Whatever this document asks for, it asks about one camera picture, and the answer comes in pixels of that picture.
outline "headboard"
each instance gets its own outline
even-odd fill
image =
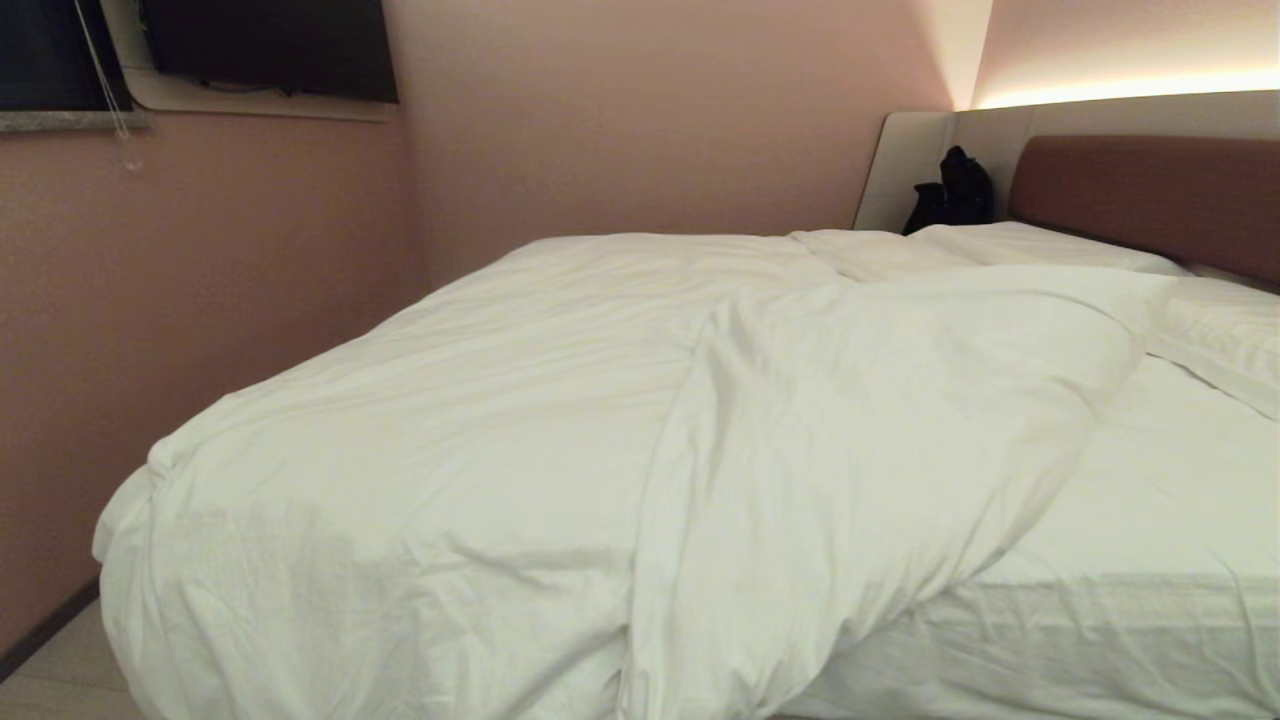
[[[1280,141],[1041,136],[1015,219],[1280,283]]]

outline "bed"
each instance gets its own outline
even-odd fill
[[[155,446],[95,538],[131,691],[154,720],[1277,716],[1274,387],[1171,361],[1153,310],[1201,287],[1169,258],[1280,282],[1276,168],[1046,137],[1018,223],[525,247]],[[901,360],[988,357],[965,333],[1023,355]]]

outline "wall-mounted tv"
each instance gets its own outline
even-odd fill
[[[156,69],[397,102],[381,0],[142,0]]]

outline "beige wall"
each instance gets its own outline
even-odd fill
[[[1280,87],[1276,0],[996,0],[975,105]]]
[[[435,284],[554,234],[849,227],[884,115],[963,102],[982,41],[941,0],[388,5]]]
[[[96,574],[154,441],[425,287],[398,123],[161,115],[140,149],[0,135],[0,652]]]

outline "black bag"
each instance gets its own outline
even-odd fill
[[[991,177],[977,160],[957,145],[947,150],[941,169],[941,183],[915,186],[919,197],[902,234],[929,225],[980,225],[995,219]]]

